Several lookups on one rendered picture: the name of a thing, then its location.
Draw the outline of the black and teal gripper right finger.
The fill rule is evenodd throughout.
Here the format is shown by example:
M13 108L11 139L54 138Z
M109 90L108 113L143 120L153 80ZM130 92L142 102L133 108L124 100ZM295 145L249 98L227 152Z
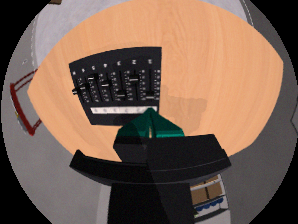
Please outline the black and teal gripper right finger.
M153 137L153 135L155 138L185 136L182 128L158 114L152 107L150 107L150 113L151 137Z

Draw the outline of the black control desk with knobs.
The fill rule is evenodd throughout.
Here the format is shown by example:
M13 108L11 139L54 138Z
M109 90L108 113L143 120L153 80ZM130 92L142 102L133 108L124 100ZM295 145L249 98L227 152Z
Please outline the black control desk with knobs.
M161 64L158 46L93 54L68 64L72 92L91 125L124 126L148 107L159 114Z

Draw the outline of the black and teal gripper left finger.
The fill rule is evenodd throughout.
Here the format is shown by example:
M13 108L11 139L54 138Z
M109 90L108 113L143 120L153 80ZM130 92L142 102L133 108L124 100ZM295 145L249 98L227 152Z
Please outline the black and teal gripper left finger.
M150 137L150 107L148 107L143 114L118 129L116 137L143 136L146 138L147 132L148 137Z

